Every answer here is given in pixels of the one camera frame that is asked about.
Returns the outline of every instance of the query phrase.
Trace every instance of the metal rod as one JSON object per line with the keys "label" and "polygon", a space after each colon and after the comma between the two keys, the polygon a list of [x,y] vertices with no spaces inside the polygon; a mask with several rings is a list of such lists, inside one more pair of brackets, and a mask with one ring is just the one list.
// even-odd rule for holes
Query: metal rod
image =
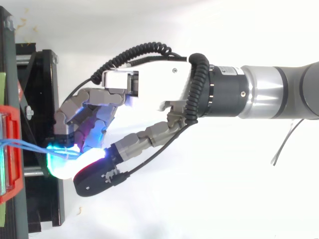
{"label": "metal rod", "polygon": [[25,177],[43,176],[43,172],[40,166],[25,167],[24,176]]}
{"label": "metal rod", "polygon": [[29,64],[31,55],[17,55],[16,56],[16,65],[17,66],[25,66]]}

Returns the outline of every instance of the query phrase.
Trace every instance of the black cylindrical joint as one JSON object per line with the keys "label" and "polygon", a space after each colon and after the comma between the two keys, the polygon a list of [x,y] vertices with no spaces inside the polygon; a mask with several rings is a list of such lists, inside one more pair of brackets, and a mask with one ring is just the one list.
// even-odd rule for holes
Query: black cylindrical joint
{"label": "black cylindrical joint", "polygon": [[245,108],[249,86],[241,70],[215,66],[209,71],[200,97],[198,112],[208,117],[235,117]]}

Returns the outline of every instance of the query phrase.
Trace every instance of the black coiled cable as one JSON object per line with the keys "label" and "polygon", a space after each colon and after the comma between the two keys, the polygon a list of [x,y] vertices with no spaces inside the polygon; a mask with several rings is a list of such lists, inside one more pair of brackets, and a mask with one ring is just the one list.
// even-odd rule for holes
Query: black coiled cable
{"label": "black coiled cable", "polygon": [[104,71],[110,70],[111,68],[118,68],[121,65],[125,64],[126,62],[147,53],[159,53],[163,56],[169,56],[169,55],[179,56],[175,53],[172,53],[171,48],[166,46],[166,44],[161,44],[160,42],[144,43],[144,44],[132,47],[129,50],[126,50],[122,52],[120,55],[114,57],[112,60],[109,60],[100,69],[98,69],[91,76],[90,79],[94,84],[99,85],[102,81],[102,73]]}
{"label": "black coiled cable", "polygon": [[209,61],[204,55],[199,53],[192,54],[188,61],[193,66],[194,75],[186,101],[185,124],[196,124],[198,123],[198,102],[203,91],[204,83],[207,80]]}

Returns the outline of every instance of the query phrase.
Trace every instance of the silver cylindrical joint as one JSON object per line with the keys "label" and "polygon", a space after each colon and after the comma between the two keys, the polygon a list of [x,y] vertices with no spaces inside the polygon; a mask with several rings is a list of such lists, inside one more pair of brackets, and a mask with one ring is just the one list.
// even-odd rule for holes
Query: silver cylindrical joint
{"label": "silver cylindrical joint", "polygon": [[31,58],[31,55],[17,55],[16,56],[16,65],[17,66],[28,65],[30,58]]}
{"label": "silver cylindrical joint", "polygon": [[43,176],[43,171],[41,170],[40,166],[25,167],[24,176],[25,177]]}
{"label": "silver cylindrical joint", "polygon": [[249,95],[242,119],[271,119],[279,111],[284,95],[283,79],[275,67],[243,66]]}

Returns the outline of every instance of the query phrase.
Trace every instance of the white backdrop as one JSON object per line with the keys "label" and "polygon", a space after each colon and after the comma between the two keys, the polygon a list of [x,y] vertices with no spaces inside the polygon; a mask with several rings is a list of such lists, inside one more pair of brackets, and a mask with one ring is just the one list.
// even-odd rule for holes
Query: white backdrop
{"label": "white backdrop", "polygon": [[[59,55],[60,102],[110,57],[149,41],[185,56],[203,53],[215,65],[301,66],[319,60],[317,0],[0,4],[23,25],[18,42],[36,42],[38,50]],[[106,145],[160,119],[165,114],[123,107]],[[72,181],[65,181],[65,223],[44,223],[30,238],[319,238],[319,125],[302,123],[273,167],[270,160],[289,128],[289,120],[201,119],[150,165],[98,196],[80,198]]]}

